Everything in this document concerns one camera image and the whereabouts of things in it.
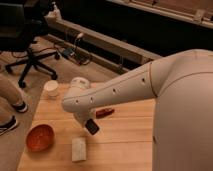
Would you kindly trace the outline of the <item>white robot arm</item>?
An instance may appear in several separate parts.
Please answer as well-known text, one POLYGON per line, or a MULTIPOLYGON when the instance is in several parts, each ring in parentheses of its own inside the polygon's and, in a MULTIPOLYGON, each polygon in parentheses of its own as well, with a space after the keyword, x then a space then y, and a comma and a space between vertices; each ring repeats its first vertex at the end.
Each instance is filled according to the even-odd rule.
POLYGON ((192 49, 148 62, 92 88, 75 77, 62 100, 91 133, 98 107, 155 99, 152 171, 213 171, 213 51, 192 49))

